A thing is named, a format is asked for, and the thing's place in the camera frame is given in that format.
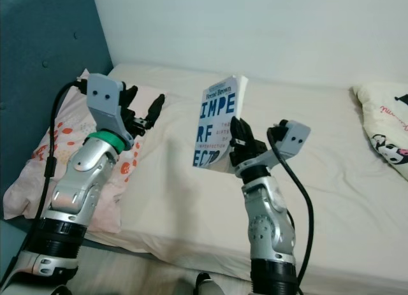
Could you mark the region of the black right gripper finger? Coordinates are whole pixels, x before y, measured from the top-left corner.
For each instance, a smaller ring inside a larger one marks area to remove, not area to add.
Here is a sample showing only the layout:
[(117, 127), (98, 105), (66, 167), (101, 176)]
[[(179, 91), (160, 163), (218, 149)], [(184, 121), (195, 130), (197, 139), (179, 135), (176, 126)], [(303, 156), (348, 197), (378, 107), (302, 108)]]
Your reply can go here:
[(231, 120), (231, 156), (257, 156), (256, 140), (251, 127), (245, 120), (232, 117)]

